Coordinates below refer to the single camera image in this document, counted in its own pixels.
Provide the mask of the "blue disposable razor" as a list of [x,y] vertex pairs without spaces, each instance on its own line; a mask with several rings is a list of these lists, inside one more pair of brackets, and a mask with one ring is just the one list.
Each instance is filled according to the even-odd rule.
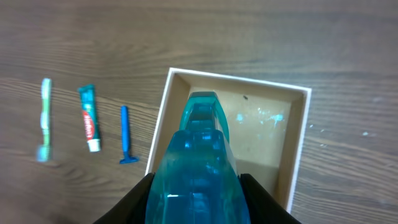
[[128,164],[138,162],[139,158],[131,156],[131,137],[130,137],[130,124],[129,112],[127,106],[121,107],[121,143],[123,150],[123,158],[119,161],[120,164]]

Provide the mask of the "blue mouthwash bottle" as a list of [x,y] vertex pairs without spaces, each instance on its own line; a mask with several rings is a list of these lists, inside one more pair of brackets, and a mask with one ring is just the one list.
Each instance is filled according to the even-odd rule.
[[250,223],[217,94],[190,95],[155,173],[146,223]]

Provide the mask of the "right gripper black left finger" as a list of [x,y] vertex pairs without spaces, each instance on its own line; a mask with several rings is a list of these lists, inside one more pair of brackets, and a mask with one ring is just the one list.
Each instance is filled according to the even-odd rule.
[[145,224],[146,206],[154,177],[154,173],[147,174],[93,224]]

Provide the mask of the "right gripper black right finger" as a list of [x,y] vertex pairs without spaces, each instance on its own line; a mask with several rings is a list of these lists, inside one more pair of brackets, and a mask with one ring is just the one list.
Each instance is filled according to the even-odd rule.
[[301,224],[251,174],[241,174],[240,183],[252,224]]

